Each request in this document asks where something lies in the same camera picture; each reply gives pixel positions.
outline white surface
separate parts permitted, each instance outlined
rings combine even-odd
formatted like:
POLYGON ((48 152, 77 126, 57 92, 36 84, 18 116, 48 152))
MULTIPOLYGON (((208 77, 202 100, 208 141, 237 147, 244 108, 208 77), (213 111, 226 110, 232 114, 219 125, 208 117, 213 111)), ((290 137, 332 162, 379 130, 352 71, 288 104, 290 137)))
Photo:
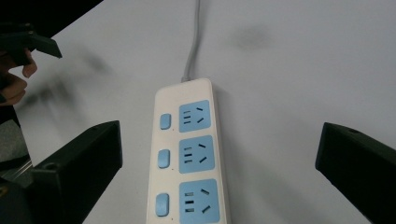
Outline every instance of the white surface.
MULTIPOLYGON (((178 83, 194 1, 105 0, 33 56, 20 105, 35 164, 89 127, 120 120, 124 166, 85 224, 145 223, 154 95, 178 83)), ((233 223, 369 223, 315 169, 322 124, 396 148, 396 3, 204 0, 196 77, 218 88, 233 223)))
POLYGON ((215 179, 219 196, 219 224, 231 224, 228 211, 227 183, 224 182, 224 161, 221 150, 220 129, 218 128, 218 114, 213 88, 207 78, 195 79, 160 89, 155 96, 155 107, 152 125, 152 143, 149 172, 148 212, 147 223, 180 223, 179 222, 179 185, 183 182, 215 179), (179 107, 181 105, 207 100, 210 111, 210 127, 193 132, 179 131, 179 107), (171 114, 172 124, 169 130, 160 129, 162 114, 171 114), (212 136, 214 167, 212 170, 181 174, 179 172, 178 148, 179 141, 194 137, 212 136), (170 166, 166 169, 158 168, 158 153, 161 149, 170 150, 170 166), (155 200, 158 194, 169 194, 169 215, 155 216, 155 200))

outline power cord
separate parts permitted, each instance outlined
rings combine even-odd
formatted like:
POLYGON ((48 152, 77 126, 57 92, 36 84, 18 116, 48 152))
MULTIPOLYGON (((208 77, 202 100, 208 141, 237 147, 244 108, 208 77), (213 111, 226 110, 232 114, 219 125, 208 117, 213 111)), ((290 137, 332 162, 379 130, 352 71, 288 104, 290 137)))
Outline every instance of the power cord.
POLYGON ((189 54, 189 58, 186 63, 186 68, 184 69, 184 76, 181 78, 181 82, 186 82, 191 80, 190 70, 191 70, 191 63, 193 59, 196 57, 196 53, 198 50, 198 37, 199 37, 199 11, 201 0, 195 1, 195 24, 194 24, 194 37, 192 40, 191 50, 189 54))

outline power strip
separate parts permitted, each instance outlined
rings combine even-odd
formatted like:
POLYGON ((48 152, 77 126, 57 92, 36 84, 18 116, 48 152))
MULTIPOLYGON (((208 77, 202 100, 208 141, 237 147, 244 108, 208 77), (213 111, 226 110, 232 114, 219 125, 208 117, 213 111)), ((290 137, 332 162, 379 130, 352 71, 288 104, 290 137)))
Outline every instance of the power strip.
POLYGON ((147 223, 231 223, 219 117, 207 78, 155 97, 147 223))

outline hand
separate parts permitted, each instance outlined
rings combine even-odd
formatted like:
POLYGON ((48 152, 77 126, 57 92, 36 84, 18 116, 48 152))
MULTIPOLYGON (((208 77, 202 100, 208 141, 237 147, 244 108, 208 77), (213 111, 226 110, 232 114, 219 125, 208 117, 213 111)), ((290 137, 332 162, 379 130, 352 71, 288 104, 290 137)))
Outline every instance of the hand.
MULTIPOLYGON (((29 78, 37 70, 37 65, 32 58, 30 50, 26 49, 25 53, 30 61, 30 64, 25 65, 22 68, 22 73, 25 77, 29 78)), ((0 90, 0 99, 4 98, 6 100, 4 103, 0 104, 0 106, 15 105, 25 94, 27 82, 20 77, 12 75, 8 72, 9 69, 14 67, 17 67, 17 65, 14 63, 12 58, 4 51, 0 52, 0 76, 7 83, 7 85, 2 90, 0 90)))

